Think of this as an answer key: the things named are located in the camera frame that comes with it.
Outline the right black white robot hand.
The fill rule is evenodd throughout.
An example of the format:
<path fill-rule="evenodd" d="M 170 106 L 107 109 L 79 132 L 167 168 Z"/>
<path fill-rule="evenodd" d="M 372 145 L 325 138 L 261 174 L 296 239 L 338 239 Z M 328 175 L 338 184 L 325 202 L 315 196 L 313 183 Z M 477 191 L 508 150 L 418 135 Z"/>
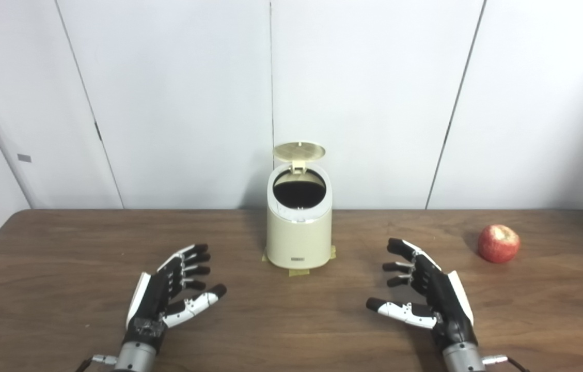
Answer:
<path fill-rule="evenodd" d="M 430 330 L 439 351 L 459 344 L 478 346 L 473 312 L 458 273 L 445 273 L 425 251 L 403 239 L 389 238 L 387 250 L 403 257 L 404 261 L 382 265 L 386 272 L 399 273 L 389 278 L 386 285 L 412 288 L 426 303 L 384 301 L 371 297 L 366 301 L 367 309 Z"/>

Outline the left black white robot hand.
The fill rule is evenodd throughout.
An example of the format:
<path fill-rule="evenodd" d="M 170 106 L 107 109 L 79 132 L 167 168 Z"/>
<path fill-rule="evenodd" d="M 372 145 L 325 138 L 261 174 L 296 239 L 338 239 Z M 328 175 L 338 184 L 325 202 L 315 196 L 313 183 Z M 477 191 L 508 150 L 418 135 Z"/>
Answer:
<path fill-rule="evenodd" d="M 171 254 L 154 273 L 141 273 L 129 304 L 123 344 L 139 343 L 159 353 L 169 328 L 206 311 L 227 293 L 223 284 L 207 289 L 197 279 L 211 271 L 202 265 L 211 259 L 208 249 L 206 243 L 192 244 Z"/>

